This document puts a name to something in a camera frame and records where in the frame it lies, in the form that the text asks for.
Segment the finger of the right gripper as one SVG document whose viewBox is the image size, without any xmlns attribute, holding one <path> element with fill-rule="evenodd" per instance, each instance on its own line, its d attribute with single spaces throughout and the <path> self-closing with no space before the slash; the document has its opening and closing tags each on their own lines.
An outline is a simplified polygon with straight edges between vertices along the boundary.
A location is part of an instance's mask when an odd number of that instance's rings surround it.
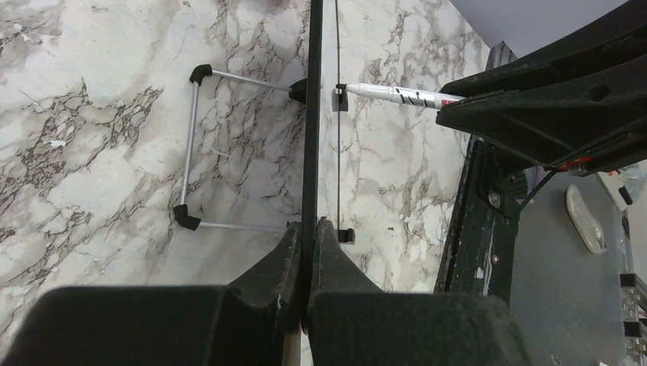
<svg viewBox="0 0 647 366">
<path fill-rule="evenodd" d="M 596 21 L 512 63 L 450 82 L 442 92 L 475 97 L 581 80 L 608 82 L 613 98 L 646 95 L 646 3 L 627 1 Z"/>
<path fill-rule="evenodd" d="M 442 108 L 436 122 L 546 168 L 580 161 L 588 172 L 608 172 L 646 158 L 646 95 L 613 98 L 608 82 L 465 97 Z"/>
</svg>

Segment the white red marker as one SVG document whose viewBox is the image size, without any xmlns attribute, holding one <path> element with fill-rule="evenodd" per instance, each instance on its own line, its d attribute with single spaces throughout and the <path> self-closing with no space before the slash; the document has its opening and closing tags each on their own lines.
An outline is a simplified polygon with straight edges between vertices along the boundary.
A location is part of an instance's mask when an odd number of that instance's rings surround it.
<svg viewBox="0 0 647 366">
<path fill-rule="evenodd" d="M 462 96 L 433 91 L 422 91 L 401 86 L 385 86 L 366 83 L 337 84 L 336 88 L 364 98 L 389 101 L 392 103 L 420 108 L 432 108 L 435 110 L 441 110 L 448 104 L 465 99 L 465 97 Z"/>
</svg>

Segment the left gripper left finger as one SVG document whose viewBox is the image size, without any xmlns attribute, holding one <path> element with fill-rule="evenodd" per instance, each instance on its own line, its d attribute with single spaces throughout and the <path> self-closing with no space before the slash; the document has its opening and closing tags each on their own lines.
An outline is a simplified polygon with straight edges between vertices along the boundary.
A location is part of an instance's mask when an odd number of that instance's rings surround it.
<svg viewBox="0 0 647 366">
<path fill-rule="evenodd" d="M 225 286 L 62 287 L 25 317 L 6 365 L 298 365 L 300 224 Z"/>
</svg>

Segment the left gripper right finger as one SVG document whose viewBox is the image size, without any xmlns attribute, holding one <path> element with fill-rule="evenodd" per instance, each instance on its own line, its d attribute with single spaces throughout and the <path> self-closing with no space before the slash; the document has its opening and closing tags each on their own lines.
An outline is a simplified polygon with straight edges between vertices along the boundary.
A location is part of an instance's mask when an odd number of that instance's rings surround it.
<svg viewBox="0 0 647 366">
<path fill-rule="evenodd" d="M 529 365 L 508 305 L 461 293 L 384 292 L 317 225 L 308 337 L 315 365 Z"/>
</svg>

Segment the black framed whiteboard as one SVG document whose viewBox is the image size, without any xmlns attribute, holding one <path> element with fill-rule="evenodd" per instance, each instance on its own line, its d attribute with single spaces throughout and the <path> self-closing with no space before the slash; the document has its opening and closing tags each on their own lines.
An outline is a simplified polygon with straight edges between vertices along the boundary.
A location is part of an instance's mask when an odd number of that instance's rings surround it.
<svg viewBox="0 0 647 366">
<path fill-rule="evenodd" d="M 314 296 L 313 285 L 313 264 L 316 233 L 319 225 L 317 218 L 318 203 L 318 178 L 319 178 L 319 136 L 320 136 L 320 96 L 321 87 L 321 61 L 322 61 L 322 39 L 324 30 L 324 2 L 312 1 L 310 9 L 310 36 L 308 46 L 307 78 L 302 79 L 287 87 L 271 82 L 264 82 L 251 79 L 229 72 L 222 72 L 214 69 L 209 64 L 196 66 L 189 77 L 192 85 L 192 103 L 188 124 L 188 139 L 185 148 L 183 162 L 183 173 L 179 204 L 173 207 L 173 215 L 178 225 L 183 228 L 195 231 L 199 227 L 221 228 L 232 230 L 252 230 L 269 233 L 281 233 L 283 230 L 272 226 L 254 226 L 233 223 L 212 223 L 192 217 L 188 213 L 186 198 L 188 194 L 188 180 L 191 170 L 192 150 L 194 146 L 195 128 L 197 126 L 198 92 L 201 83 L 207 77 L 218 76 L 221 78 L 247 82 L 254 85 L 273 88 L 287 92 L 290 99 L 299 101 L 306 106 L 305 114 L 305 145 L 304 145 L 304 167 L 303 167 L 303 188 L 302 188 L 302 212 L 301 212 L 301 260 L 298 281 L 300 298 L 299 315 L 301 328 L 308 331 L 308 305 Z"/>
</svg>

